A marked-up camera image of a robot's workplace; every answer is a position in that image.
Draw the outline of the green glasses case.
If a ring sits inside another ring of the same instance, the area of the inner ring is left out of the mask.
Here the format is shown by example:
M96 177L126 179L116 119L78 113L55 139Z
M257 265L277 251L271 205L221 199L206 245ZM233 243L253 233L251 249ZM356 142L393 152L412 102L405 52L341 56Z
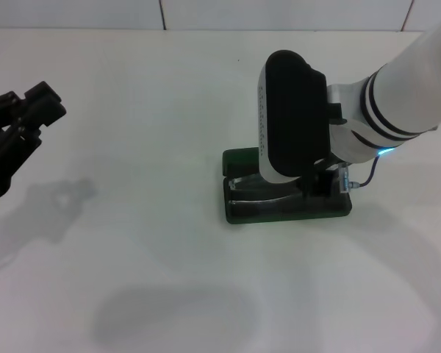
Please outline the green glasses case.
M330 197L314 196L308 199L291 197L276 202L227 204L226 182L229 179L259 174L258 148L230 149L222 156L223 194L226 220L230 224L254 224L277 221L298 221L347 216L352 203L348 193L341 193L338 171L334 192Z

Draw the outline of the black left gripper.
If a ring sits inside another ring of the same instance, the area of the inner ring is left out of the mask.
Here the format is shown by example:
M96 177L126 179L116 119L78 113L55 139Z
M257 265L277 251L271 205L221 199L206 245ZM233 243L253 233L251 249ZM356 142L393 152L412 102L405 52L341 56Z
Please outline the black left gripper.
M66 114L60 96L40 82L21 99L14 91L0 95L0 197L11 186L13 174L42 143L40 128Z

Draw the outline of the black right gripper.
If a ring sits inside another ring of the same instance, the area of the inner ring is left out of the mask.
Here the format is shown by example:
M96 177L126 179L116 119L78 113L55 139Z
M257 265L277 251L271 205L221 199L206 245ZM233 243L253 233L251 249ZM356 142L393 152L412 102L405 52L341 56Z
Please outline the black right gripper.
M301 176L301 192L304 199L314 196L330 197L334 192L337 169L343 161L336 156L328 156L315 162L315 172L305 171Z

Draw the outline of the right gripper silver connector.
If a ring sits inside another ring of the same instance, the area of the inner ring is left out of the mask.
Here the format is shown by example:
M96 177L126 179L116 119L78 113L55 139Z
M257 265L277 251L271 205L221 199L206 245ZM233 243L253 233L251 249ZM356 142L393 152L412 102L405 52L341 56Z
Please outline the right gripper silver connector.
M353 189L360 188L360 183L351 181L348 166L341 166L337 169L338 182L341 193L349 193Z

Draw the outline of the clear white glasses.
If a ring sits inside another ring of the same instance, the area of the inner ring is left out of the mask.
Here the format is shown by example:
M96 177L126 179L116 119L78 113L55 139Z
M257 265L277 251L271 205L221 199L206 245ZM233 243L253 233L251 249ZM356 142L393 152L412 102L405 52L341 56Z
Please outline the clear white glasses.
M241 176L226 182L227 204L265 203L303 196L297 182L269 183L259 174Z

